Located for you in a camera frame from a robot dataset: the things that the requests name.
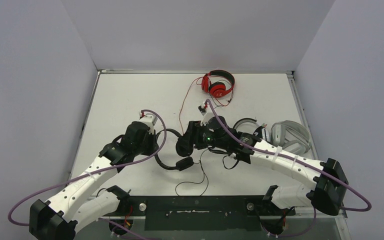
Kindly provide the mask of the black white striped headphones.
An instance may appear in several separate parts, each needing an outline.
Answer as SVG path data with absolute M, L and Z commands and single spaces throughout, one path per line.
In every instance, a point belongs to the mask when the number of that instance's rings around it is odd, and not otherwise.
M 262 140 L 264 140 L 264 141 L 266 141 L 268 143 L 272 143 L 272 141 L 271 141 L 271 132 L 267 128 L 267 124 L 266 123 L 259 123 L 254 118 L 245 117 L 245 118 L 239 119 L 233 125 L 232 128 L 235 129 L 235 130 L 238 130 L 240 128 L 240 126 L 242 126 L 242 125 L 246 125 L 247 127 L 249 127 L 249 129 L 251 129 L 251 131 L 249 132 L 250 134 L 253 134 L 256 137 L 259 137 L 260 139 L 262 139 Z

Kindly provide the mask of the grey white headphones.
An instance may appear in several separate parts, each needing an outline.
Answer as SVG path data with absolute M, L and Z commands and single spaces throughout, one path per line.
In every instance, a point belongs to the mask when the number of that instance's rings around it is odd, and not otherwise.
M 274 123 L 270 140 L 275 147 L 280 146 L 283 150 L 299 156 L 312 148 L 310 132 L 300 123 L 291 120 Z

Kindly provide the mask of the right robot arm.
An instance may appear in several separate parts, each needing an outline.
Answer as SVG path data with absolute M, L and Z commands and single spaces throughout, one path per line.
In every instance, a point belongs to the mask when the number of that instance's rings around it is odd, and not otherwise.
M 349 182 L 337 160 L 320 161 L 288 152 L 256 133 L 229 127 L 225 118 L 216 118 L 209 107 L 200 106 L 199 110 L 203 119 L 190 121 L 186 132 L 177 140 L 175 147 L 179 156 L 188 157 L 194 149 L 218 148 L 240 162 L 261 165 L 300 182 L 298 186 L 269 187 L 262 201 L 269 214 L 310 206 L 326 215 L 339 214 Z

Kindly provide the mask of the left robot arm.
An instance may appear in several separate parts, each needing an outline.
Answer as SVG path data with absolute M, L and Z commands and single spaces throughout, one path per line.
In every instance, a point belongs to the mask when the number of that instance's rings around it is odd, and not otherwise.
M 72 240 L 87 225 L 106 214 L 125 214 L 130 207 L 128 193 L 112 186 L 102 195 L 89 199 L 105 182 L 139 155 L 154 156 L 155 124 L 160 116 L 142 111 L 125 133 L 106 144 L 81 175 L 46 201 L 38 199 L 30 207 L 28 230 L 38 240 Z

